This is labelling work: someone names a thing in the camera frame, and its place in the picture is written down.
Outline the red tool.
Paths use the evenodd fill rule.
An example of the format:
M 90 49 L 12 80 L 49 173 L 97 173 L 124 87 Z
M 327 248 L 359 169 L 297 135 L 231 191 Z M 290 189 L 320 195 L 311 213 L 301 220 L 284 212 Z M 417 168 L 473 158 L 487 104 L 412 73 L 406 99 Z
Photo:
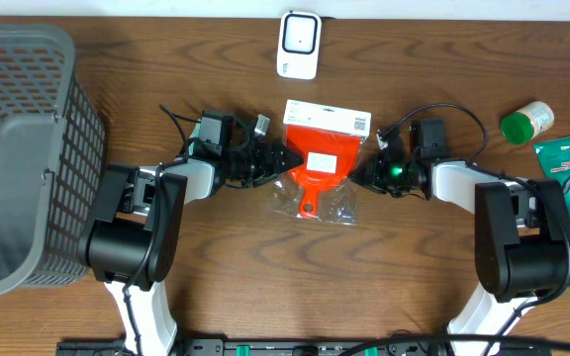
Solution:
M 276 182 L 271 208 L 323 223 L 356 224 L 356 195 L 348 182 L 370 135 L 369 112 L 290 99 L 284 143 L 303 163 Z

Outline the green lid jar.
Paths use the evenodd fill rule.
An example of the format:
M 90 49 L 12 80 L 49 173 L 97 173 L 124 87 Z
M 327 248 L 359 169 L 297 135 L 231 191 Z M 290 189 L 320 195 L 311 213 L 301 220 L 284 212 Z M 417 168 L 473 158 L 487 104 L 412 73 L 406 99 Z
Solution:
M 534 101 L 505 116 L 501 132 L 508 142 L 520 145 L 548 131 L 554 121 L 552 109 L 544 102 Z

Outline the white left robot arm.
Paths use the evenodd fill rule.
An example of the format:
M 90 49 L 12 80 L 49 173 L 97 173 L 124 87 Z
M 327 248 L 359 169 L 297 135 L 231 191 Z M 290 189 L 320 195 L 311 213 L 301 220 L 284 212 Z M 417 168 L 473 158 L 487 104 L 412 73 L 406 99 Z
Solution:
M 267 117 L 247 124 L 205 111 L 170 162 L 106 167 L 80 233 L 77 257 L 117 303 L 126 338 L 98 355 L 169 355 L 177 321 L 164 280 L 174 260 L 184 207 L 221 188 L 261 187 L 304 163 L 285 144 L 269 143 Z

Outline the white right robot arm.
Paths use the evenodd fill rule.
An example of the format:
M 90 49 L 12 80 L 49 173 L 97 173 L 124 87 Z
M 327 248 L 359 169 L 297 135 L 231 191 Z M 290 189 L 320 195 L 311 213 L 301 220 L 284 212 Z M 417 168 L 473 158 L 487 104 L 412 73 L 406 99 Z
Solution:
M 399 131 L 377 135 L 379 152 L 350 180 L 374 193 L 409 195 L 457 206 L 474 217 L 474 263 L 479 284 L 429 355 L 497 355 L 530 310 L 570 287 L 570 222 L 555 180 L 527 180 L 453 159 L 441 119 L 414 121 L 405 156 Z

